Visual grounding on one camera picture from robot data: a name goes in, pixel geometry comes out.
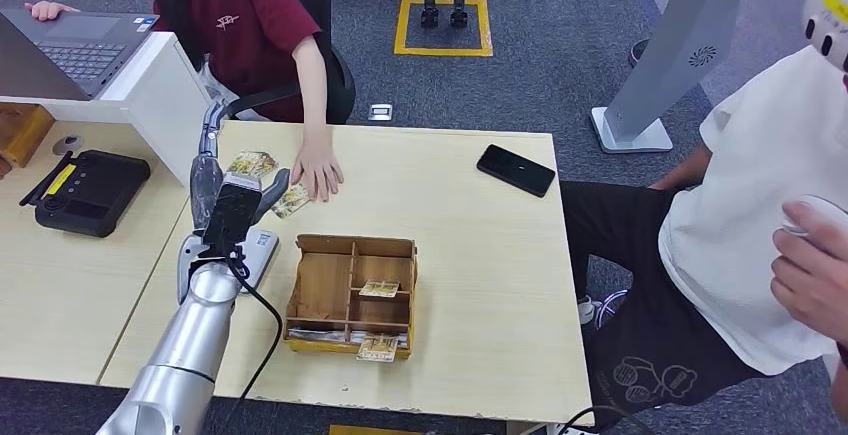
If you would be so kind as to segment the person's right hand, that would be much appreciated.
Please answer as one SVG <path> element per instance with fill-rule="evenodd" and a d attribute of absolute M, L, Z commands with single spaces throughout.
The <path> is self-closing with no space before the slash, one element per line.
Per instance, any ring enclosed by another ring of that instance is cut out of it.
<path fill-rule="evenodd" d="M 33 18 L 39 21 L 55 20 L 63 12 L 79 12 L 79 9 L 69 5 L 46 0 L 25 2 L 24 7 L 30 11 Z"/>

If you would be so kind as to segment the person's left hand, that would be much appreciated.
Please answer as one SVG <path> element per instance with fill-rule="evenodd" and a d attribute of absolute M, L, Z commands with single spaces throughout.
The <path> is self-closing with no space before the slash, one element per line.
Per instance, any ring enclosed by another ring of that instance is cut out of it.
<path fill-rule="evenodd" d="M 305 135 L 291 168 L 290 185 L 301 184 L 310 200 L 327 202 L 343 182 L 330 136 Z"/>

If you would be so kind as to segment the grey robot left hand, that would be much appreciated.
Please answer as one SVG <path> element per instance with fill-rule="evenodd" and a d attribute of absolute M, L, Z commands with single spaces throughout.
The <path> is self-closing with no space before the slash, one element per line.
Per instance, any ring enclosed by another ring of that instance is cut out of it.
<path fill-rule="evenodd" d="M 218 135 L 222 121 L 233 118 L 238 113 L 278 100 L 269 92 L 262 92 L 236 99 L 224 104 L 214 101 L 205 112 L 198 153 L 192 161 L 190 170 L 190 200 L 194 229 L 208 226 L 217 200 L 224 174 L 218 164 Z"/>

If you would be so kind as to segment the headset person's left hand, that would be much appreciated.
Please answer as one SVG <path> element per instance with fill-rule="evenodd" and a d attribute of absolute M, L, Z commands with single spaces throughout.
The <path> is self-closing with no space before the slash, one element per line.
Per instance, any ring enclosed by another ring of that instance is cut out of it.
<path fill-rule="evenodd" d="M 806 201 L 786 202 L 783 211 L 806 235 L 774 232 L 771 291 L 796 320 L 846 345 L 847 226 Z"/>

